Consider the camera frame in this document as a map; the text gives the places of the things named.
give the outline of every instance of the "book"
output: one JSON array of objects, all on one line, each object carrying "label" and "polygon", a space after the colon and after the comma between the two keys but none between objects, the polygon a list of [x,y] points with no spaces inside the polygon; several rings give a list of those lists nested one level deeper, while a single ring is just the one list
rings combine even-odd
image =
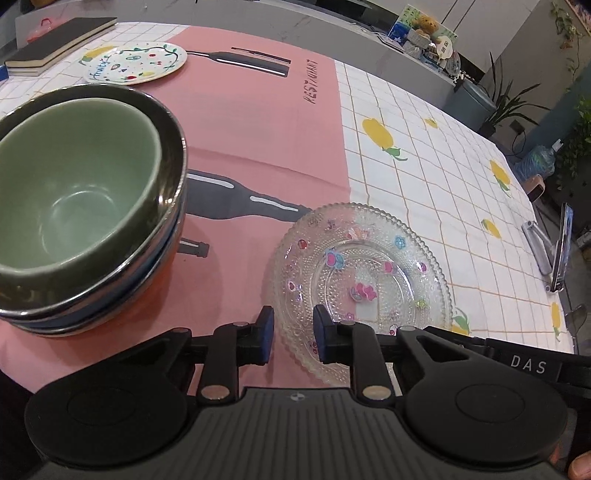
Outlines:
[{"label": "book", "polygon": [[10,75],[39,75],[116,22],[115,17],[72,18],[18,50],[5,65]]}]

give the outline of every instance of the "glass plate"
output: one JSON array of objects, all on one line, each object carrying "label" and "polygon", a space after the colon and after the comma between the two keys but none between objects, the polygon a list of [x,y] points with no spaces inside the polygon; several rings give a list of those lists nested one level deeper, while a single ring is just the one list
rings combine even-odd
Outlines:
[{"label": "glass plate", "polygon": [[452,298],[427,245],[397,218],[368,205],[314,210],[286,233],[274,259],[279,330],[295,357],[330,385],[348,385],[349,369],[318,360],[312,311],[355,320],[376,333],[433,325],[450,329]]}]

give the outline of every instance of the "bowl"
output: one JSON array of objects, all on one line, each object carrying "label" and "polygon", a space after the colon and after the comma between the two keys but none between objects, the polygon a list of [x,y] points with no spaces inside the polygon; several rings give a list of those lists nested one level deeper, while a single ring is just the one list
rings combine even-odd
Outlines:
[{"label": "bowl", "polygon": [[149,233],[160,164],[158,131],[113,99],[58,103],[0,140],[0,276],[83,281]]},{"label": "bowl", "polygon": [[68,275],[69,269],[59,274],[32,275],[26,281],[0,276],[0,317],[18,321],[44,323],[50,319],[73,314],[95,304],[97,299],[118,287],[118,281],[141,267],[147,257],[158,248],[159,242],[170,233],[175,222],[178,204],[184,188],[187,168],[186,147],[182,130],[176,119],[157,100],[128,87],[92,84],[75,85],[39,96],[0,121],[0,140],[36,113],[52,106],[77,99],[116,100],[144,114],[158,134],[161,147],[160,163],[154,178],[152,193],[147,197],[144,216],[134,241],[121,250],[101,251],[102,262],[94,270],[85,268],[80,275]]},{"label": "bowl", "polygon": [[186,195],[178,204],[175,221],[167,228],[154,252],[141,260],[141,266],[131,275],[116,282],[116,287],[94,303],[76,312],[55,317],[45,322],[9,320],[17,328],[45,337],[63,337],[86,332],[123,313],[139,300],[156,276],[170,263],[177,252],[184,224]]}]

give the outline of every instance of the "dark bowl rim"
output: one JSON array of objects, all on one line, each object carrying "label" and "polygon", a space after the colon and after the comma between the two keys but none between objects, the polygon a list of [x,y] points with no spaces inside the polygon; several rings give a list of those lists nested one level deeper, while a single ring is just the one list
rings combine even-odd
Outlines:
[{"label": "dark bowl rim", "polygon": [[136,90],[132,87],[124,86],[124,85],[112,85],[109,83],[79,83],[76,85],[70,85],[70,86],[66,86],[63,88],[56,89],[56,90],[52,90],[51,92],[47,92],[43,95],[35,97],[34,99],[28,100],[27,102],[23,103],[22,105],[15,108],[11,112],[7,113],[7,115],[5,117],[0,119],[0,122],[4,122],[7,118],[9,118],[10,115],[20,111],[21,109],[24,109],[30,105],[34,105],[35,102],[38,102],[40,99],[44,98],[46,95],[51,95],[51,94],[55,95],[56,92],[60,92],[60,91],[64,91],[64,90],[73,90],[73,89],[84,90],[84,89],[88,89],[89,87],[91,87],[91,88],[92,87],[106,87],[108,89],[127,90],[132,95],[143,96],[143,97],[151,100],[151,102],[153,102],[156,106],[158,106],[171,119],[174,126],[178,129],[179,137],[180,137],[182,148],[183,148],[183,165],[181,168],[181,174],[180,174],[180,178],[178,181],[178,185],[176,186],[174,195],[171,197],[172,202],[170,202],[168,204],[165,213],[160,217],[158,224],[156,225],[156,227],[154,227],[154,229],[152,229],[152,232],[147,236],[145,241],[131,255],[127,256],[125,258],[125,260],[117,268],[115,268],[113,271],[111,271],[111,273],[102,277],[99,281],[97,281],[96,283],[94,283],[90,287],[86,288],[85,290],[77,293],[76,295],[71,296],[68,299],[53,303],[51,305],[46,305],[44,307],[38,307],[36,309],[30,309],[30,310],[7,310],[7,309],[0,308],[0,317],[7,317],[9,319],[24,320],[24,319],[39,319],[41,317],[46,317],[46,316],[51,316],[51,315],[54,315],[57,313],[61,313],[65,310],[68,310],[73,305],[82,302],[84,299],[86,299],[87,297],[89,297],[93,293],[100,290],[103,286],[108,285],[109,283],[113,282],[114,280],[116,280],[118,278],[118,276],[120,274],[122,274],[127,268],[129,268],[130,265],[132,265],[135,262],[135,260],[137,260],[137,258],[140,257],[144,253],[144,251],[146,249],[148,249],[150,247],[150,244],[151,244],[152,240],[154,239],[154,237],[158,234],[158,232],[161,230],[161,228],[164,226],[164,224],[167,223],[171,219],[171,215],[173,214],[173,212],[176,209],[176,206],[180,200],[180,196],[181,196],[183,188],[184,188],[185,178],[187,175],[187,168],[188,168],[187,167],[187,143],[186,143],[184,131],[183,131],[183,128],[181,127],[180,123],[178,122],[177,118],[172,114],[172,112],[162,102],[160,102],[158,99],[156,99],[155,97],[153,97],[152,95],[150,95],[148,93],[145,93],[141,90]]}]

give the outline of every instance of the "white ceramic plate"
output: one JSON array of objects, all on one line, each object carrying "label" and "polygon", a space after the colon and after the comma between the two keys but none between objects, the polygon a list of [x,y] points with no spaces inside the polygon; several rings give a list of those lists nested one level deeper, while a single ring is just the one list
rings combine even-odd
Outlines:
[{"label": "white ceramic plate", "polygon": [[175,72],[187,61],[187,52],[168,42],[137,42],[115,47],[94,58],[86,70],[89,82],[135,85]]}]

